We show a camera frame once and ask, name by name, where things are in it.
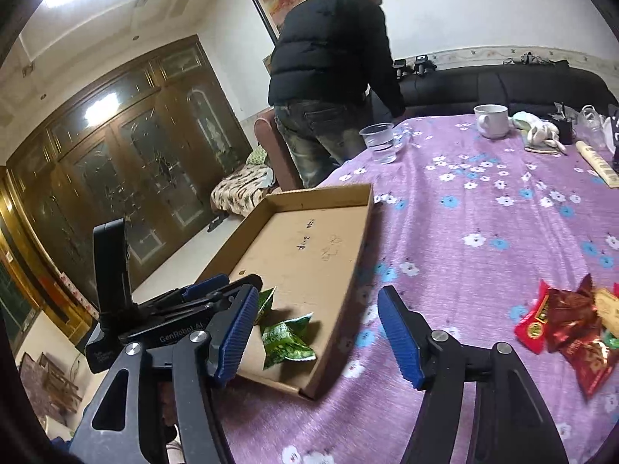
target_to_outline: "brown armchair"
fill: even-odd
[[[292,160],[288,145],[277,130],[275,124],[275,110],[268,108],[259,114],[254,123],[254,134],[258,143],[263,147],[275,173],[277,183],[284,192],[303,188],[303,182]]]

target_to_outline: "man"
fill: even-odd
[[[394,119],[404,114],[383,0],[307,0],[286,16],[271,56],[268,103],[303,185],[312,188],[365,149],[369,85]]]

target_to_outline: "black sofa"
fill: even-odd
[[[510,115],[527,111],[539,117],[555,113],[554,102],[580,111],[586,104],[608,115],[609,103],[617,104],[604,80],[595,73],[555,65],[470,66],[437,70],[424,77],[411,75],[400,83],[409,117],[473,113],[479,104],[502,104]],[[371,94],[376,122],[391,115],[376,94]]]

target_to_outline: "cardboard box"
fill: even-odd
[[[231,281],[258,274],[263,289],[277,287],[264,324],[313,312],[306,342],[311,362],[285,361],[262,370],[264,347],[254,326],[238,373],[283,392],[315,398],[329,361],[371,208],[370,184],[268,195],[238,226],[200,275],[226,273]]]

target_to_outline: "floral tablecloth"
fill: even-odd
[[[564,357],[536,356],[513,328],[541,279],[574,289],[589,272],[598,286],[619,281],[619,190],[609,189],[574,147],[568,156],[527,153],[519,135],[490,141],[473,123],[473,116],[408,120],[410,141],[396,162],[376,164],[365,151],[321,185],[374,186],[351,309],[361,329],[356,336],[342,329],[338,353],[349,362],[321,401],[243,379],[231,383],[218,401],[238,463],[400,461],[423,393],[401,377],[378,319],[377,293],[387,284],[432,328],[462,343],[510,342],[571,464],[592,456],[617,423],[617,371],[587,402]],[[474,398],[466,384],[453,463],[466,460]]]

